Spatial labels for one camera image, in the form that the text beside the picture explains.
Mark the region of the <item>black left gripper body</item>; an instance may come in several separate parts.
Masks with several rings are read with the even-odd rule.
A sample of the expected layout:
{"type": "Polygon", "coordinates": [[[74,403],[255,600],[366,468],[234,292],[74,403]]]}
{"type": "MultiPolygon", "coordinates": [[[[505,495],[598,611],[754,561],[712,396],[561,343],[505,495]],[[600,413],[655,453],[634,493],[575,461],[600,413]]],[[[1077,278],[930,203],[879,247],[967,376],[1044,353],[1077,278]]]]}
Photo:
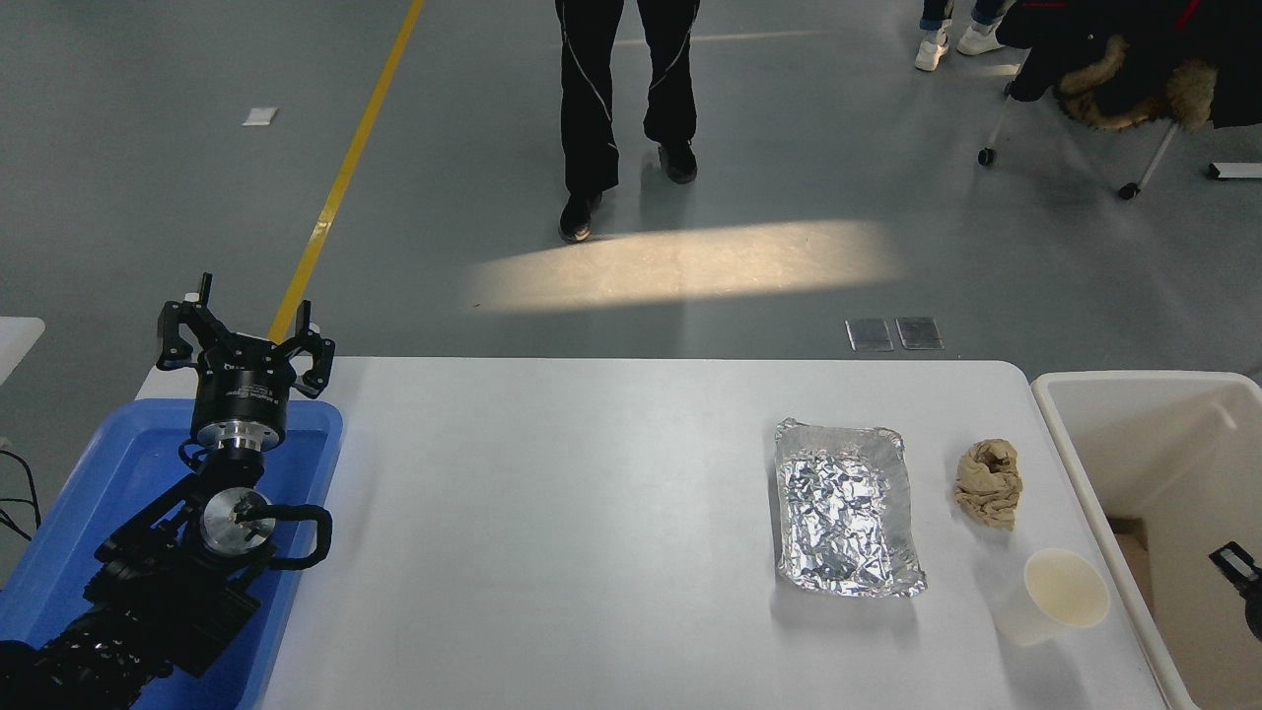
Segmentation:
{"type": "Polygon", "coordinates": [[[193,428],[244,421],[285,428],[290,387],[297,372],[265,347],[216,346],[196,359],[193,428]]]}

